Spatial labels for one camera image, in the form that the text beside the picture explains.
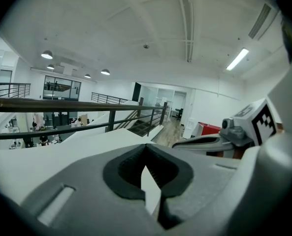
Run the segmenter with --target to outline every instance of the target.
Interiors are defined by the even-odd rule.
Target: staircase
[[[154,129],[157,125],[152,125],[150,128],[150,131]],[[148,133],[149,130],[149,123],[148,122],[143,122],[141,120],[137,120],[134,125],[129,128],[129,131],[138,135],[138,136],[144,136]]]

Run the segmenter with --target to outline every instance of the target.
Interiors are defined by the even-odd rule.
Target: office chair
[[[181,108],[181,109],[179,110],[179,113],[176,115],[176,119],[177,119],[177,120],[181,120],[182,114],[183,114],[183,108]]]

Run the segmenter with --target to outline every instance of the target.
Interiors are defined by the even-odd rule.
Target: white ceiling
[[[273,0],[18,0],[0,35],[34,68],[69,63],[79,67],[73,72],[79,78],[90,73],[104,79],[99,72],[108,68],[119,79],[125,64],[188,57],[194,69],[244,78],[282,45],[274,18],[268,19],[268,37],[248,36],[264,3],[277,13]],[[225,71],[243,47],[249,54]],[[54,60],[42,58],[44,50],[51,50]]]

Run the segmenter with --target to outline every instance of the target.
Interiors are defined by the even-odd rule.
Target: air vent
[[[258,33],[258,31],[260,30],[260,28],[262,27],[264,21],[266,20],[269,12],[270,12],[271,8],[265,3],[262,11],[260,12],[260,15],[258,17],[258,19],[256,20],[255,24],[253,25],[250,33],[249,33],[249,37],[251,39],[253,39],[256,34]]]

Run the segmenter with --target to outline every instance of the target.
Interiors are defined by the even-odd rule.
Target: lower floor
[[[171,148],[176,142],[184,140],[184,138],[182,138],[184,126],[181,125],[178,118],[171,117],[170,121],[163,122],[163,126],[163,130],[152,140],[152,142]]]
[[[61,129],[61,128],[65,128],[65,126],[57,126],[56,129]],[[47,127],[46,130],[52,130],[53,127]],[[60,138],[61,138],[61,141],[64,141],[66,140],[69,136],[71,136],[72,134],[74,134],[75,132],[72,132],[72,133],[66,133],[66,134],[61,134],[60,135]],[[54,137],[53,136],[48,136],[48,140],[49,142],[52,142],[54,140]],[[36,146],[37,144],[40,143],[40,138],[39,137],[33,137],[33,143],[34,143],[34,146]]]

